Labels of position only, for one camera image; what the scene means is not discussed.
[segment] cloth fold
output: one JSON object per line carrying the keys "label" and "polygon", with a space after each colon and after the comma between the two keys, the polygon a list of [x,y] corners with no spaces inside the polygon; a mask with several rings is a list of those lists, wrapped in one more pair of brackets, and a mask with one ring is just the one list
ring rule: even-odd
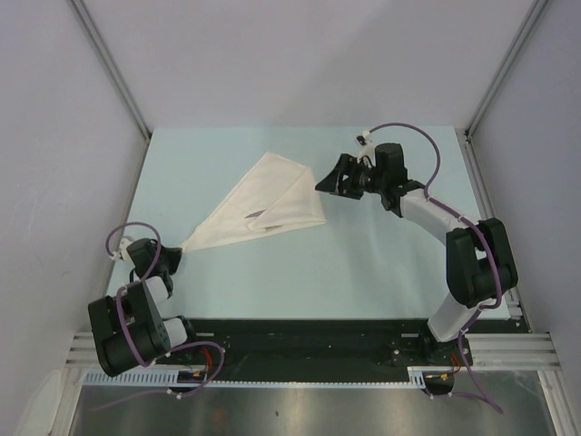
{"label": "cloth fold", "polygon": [[308,166],[268,152],[182,248],[190,252],[324,224],[315,183]]}

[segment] folded cloth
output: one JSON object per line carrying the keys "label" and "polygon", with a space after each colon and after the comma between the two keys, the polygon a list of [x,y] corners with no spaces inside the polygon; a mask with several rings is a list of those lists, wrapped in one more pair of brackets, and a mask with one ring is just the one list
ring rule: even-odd
{"label": "folded cloth", "polygon": [[182,244],[185,252],[249,241],[327,222],[305,165],[266,153]]}

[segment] white cloth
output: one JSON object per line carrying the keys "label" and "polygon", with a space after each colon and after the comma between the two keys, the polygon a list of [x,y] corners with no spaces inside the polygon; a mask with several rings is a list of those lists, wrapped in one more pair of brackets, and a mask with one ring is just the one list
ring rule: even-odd
{"label": "white cloth", "polygon": [[312,170],[266,153],[182,248],[190,252],[218,247],[325,222]]}

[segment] table surface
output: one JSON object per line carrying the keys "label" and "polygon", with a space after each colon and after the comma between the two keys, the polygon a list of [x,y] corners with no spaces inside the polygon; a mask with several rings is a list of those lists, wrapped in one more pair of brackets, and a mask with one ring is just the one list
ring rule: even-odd
{"label": "table surface", "polygon": [[[265,152],[327,175],[341,153],[356,154],[366,127],[158,129],[143,166],[128,221],[155,226],[162,243],[179,246]],[[427,127],[442,165],[431,192],[479,216],[451,126]],[[401,143],[409,177],[426,182],[435,165],[419,134],[390,128],[376,144]],[[443,245],[423,229],[386,213],[377,195],[360,201],[321,196],[327,223],[244,243],[186,253],[162,316],[239,319],[428,318],[448,293]],[[135,238],[147,230],[128,228]],[[129,263],[113,268],[108,294],[127,283]],[[506,305],[483,318],[506,319]]]}

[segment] cable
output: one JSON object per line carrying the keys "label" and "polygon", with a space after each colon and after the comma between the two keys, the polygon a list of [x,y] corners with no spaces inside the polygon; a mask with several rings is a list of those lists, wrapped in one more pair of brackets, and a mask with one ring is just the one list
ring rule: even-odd
{"label": "cable", "polygon": [[[431,177],[428,179],[428,182],[426,183],[426,186],[424,188],[424,197],[426,197],[427,201],[435,204],[437,207],[446,211],[447,213],[450,213],[452,216],[457,218],[459,221],[461,221],[462,223],[467,225],[474,232],[474,234],[480,240],[480,243],[482,244],[482,247],[484,248],[484,251],[487,255],[488,263],[490,264],[490,269],[492,270],[494,284],[495,284],[496,291],[497,291],[496,301],[494,302],[494,304],[491,304],[491,305],[482,304],[482,305],[478,306],[478,308],[474,312],[474,314],[470,317],[470,319],[462,326],[462,328],[458,332],[458,351],[460,353],[460,358],[464,362],[464,365],[466,366],[466,369],[468,370],[468,374],[470,375],[470,378],[472,379],[472,381],[474,382],[474,385],[480,391],[482,396],[476,395],[475,393],[470,393],[470,392],[453,392],[450,395],[443,395],[443,396],[444,397],[457,396],[457,397],[475,398],[475,399],[481,400],[481,401],[489,404],[495,411],[502,414],[502,413],[504,413],[504,411],[502,410],[502,408],[500,406],[498,406],[488,396],[487,391],[484,389],[484,387],[478,381],[476,374],[472,371],[472,368],[470,368],[470,365],[468,363],[468,359],[466,358],[466,356],[464,355],[464,352],[462,350],[464,348],[462,345],[462,340],[464,338],[464,332],[476,321],[478,316],[482,313],[482,310],[484,310],[484,309],[496,309],[502,303],[502,286],[500,284],[500,277],[498,275],[497,263],[494,259],[494,256],[492,255],[492,250],[490,249],[490,246],[488,245],[488,242],[487,242],[486,238],[484,237],[484,234],[482,234],[482,232],[477,228],[477,226],[474,223],[472,223],[468,218],[466,218],[465,216],[460,214],[455,209],[452,209],[447,204],[444,204],[443,202],[432,197],[429,194],[429,187],[432,185],[432,182],[434,182],[434,180],[436,179],[436,176],[439,173],[439,168],[440,168],[440,163],[441,163],[440,153],[439,153],[439,149],[438,149],[438,145],[436,144],[436,141],[434,141],[434,139],[428,133],[426,133],[424,130],[420,129],[419,127],[417,127],[415,125],[406,124],[406,123],[380,124],[376,127],[373,127],[372,129],[370,129],[369,133],[373,134],[373,133],[377,132],[379,129],[383,129],[386,127],[405,127],[407,129],[413,130],[413,131],[418,132],[419,134],[423,135],[429,141],[429,143],[432,145],[432,147],[434,148],[434,152],[436,153],[436,168],[434,169],[434,173],[431,175]],[[430,395],[430,399],[438,397],[437,395],[432,395],[431,393],[429,393],[429,395]]]}
{"label": "cable", "polygon": [[[117,294],[115,296],[115,306],[117,309],[117,315],[119,318],[119,324],[121,325],[121,330],[123,332],[123,336],[124,336],[125,340],[127,341],[127,345],[129,346],[133,357],[141,366],[147,367],[151,364],[151,362],[146,362],[142,358],[141,354],[137,350],[137,347],[135,346],[135,343],[133,342],[131,334],[129,333],[129,328],[127,327],[127,323],[125,321],[125,316],[124,316],[124,312],[123,312],[123,305],[121,303],[121,299],[122,299],[124,291],[131,288],[132,286],[135,286],[136,284],[145,282],[147,280],[147,278],[149,277],[149,275],[152,273],[153,268],[155,268],[155,265],[157,264],[157,261],[159,260],[159,257],[160,257],[160,253],[162,251],[162,238],[161,238],[159,232],[157,231],[157,229],[155,229],[155,227],[153,227],[152,225],[150,225],[148,223],[143,223],[143,222],[138,222],[138,221],[125,223],[125,224],[118,225],[117,227],[115,227],[114,229],[112,229],[109,232],[109,234],[107,235],[107,238],[105,239],[105,250],[107,251],[107,254],[109,254],[110,257],[113,257],[113,252],[111,251],[111,248],[110,248],[111,239],[113,238],[113,236],[117,232],[124,229],[125,227],[129,227],[132,225],[140,225],[142,227],[146,227],[146,228],[150,229],[155,234],[155,238],[156,238],[155,255],[153,257],[152,264],[149,266],[149,268],[147,269],[147,271],[145,272],[145,274],[142,277],[139,277],[138,280],[135,282],[127,283],[125,286],[122,286],[121,288],[119,288],[117,290]],[[205,381],[200,383],[196,388],[192,389],[191,391],[186,392],[186,393],[179,393],[177,395],[178,399],[183,398],[183,397],[190,397],[190,396],[194,395],[201,388],[206,386],[209,382],[213,381],[218,376],[220,371],[222,370],[222,366],[224,364],[224,359],[225,359],[224,349],[216,342],[201,341],[201,342],[184,343],[182,345],[178,345],[176,347],[173,347],[170,350],[170,352],[179,352],[182,350],[187,350],[189,348],[194,348],[194,347],[199,347],[199,346],[210,346],[210,347],[216,348],[220,352],[220,363],[218,364],[218,368],[216,368],[216,371],[210,377],[208,377]],[[212,366],[212,357],[210,356],[210,354],[208,353],[208,351],[206,349],[204,349],[204,350],[207,352],[206,357],[209,359],[209,364],[211,367]],[[120,400],[111,401],[111,402],[108,402],[108,403],[103,404],[101,406],[89,409],[89,411],[100,411],[102,409],[106,409],[106,408],[112,407],[114,405],[121,404],[123,402],[132,400],[134,398],[139,398],[139,397],[142,397],[145,395],[150,395],[152,393],[162,393],[162,392],[166,393],[167,391],[149,390],[149,391],[137,392],[134,395],[130,395],[130,396],[122,398]]]}

